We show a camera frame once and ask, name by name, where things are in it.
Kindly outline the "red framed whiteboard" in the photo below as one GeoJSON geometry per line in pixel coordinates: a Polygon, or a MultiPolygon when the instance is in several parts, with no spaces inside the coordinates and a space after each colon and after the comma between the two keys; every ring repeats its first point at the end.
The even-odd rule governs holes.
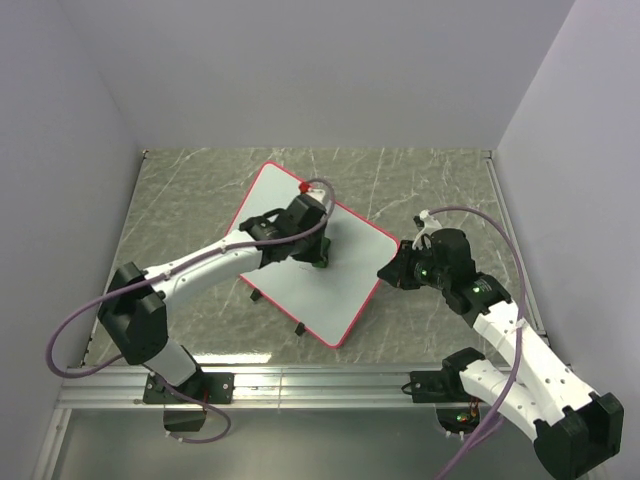
{"type": "Polygon", "coordinates": [[[240,278],[330,348],[343,344],[379,285],[377,272],[398,249],[398,240],[337,203],[325,231],[328,266],[291,258],[240,278]]]}

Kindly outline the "green whiteboard eraser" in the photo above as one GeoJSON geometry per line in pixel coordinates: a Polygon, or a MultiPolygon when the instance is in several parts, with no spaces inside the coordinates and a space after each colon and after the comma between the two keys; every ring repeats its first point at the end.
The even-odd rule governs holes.
{"type": "Polygon", "coordinates": [[[316,260],[312,263],[315,268],[324,269],[329,265],[329,249],[331,246],[331,240],[327,237],[324,237],[318,248],[318,256],[316,260]]]}

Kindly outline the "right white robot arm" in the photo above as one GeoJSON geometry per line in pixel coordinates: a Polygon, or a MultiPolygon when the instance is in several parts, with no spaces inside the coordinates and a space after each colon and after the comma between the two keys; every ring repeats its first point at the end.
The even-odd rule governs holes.
{"type": "Polygon", "coordinates": [[[416,242],[401,241],[377,276],[401,290],[438,290],[512,369],[505,375],[484,354],[465,348],[445,358],[437,373],[410,373],[402,390],[413,402],[487,403],[532,441],[555,479],[577,479],[619,453],[621,402],[582,381],[520,318],[508,291],[477,270],[462,231],[440,229],[416,242]]]}

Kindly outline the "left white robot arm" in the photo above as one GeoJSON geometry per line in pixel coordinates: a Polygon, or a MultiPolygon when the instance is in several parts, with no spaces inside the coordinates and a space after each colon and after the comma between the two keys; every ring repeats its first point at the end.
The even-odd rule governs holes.
{"type": "Polygon", "coordinates": [[[180,402],[201,400],[206,379],[185,347],[168,332],[170,316],[193,295],[243,273],[292,258],[326,259],[326,224],[335,202],[322,189],[297,195],[286,208],[250,217],[217,242],[162,265],[118,268],[98,319],[124,360],[167,383],[180,402]]]}

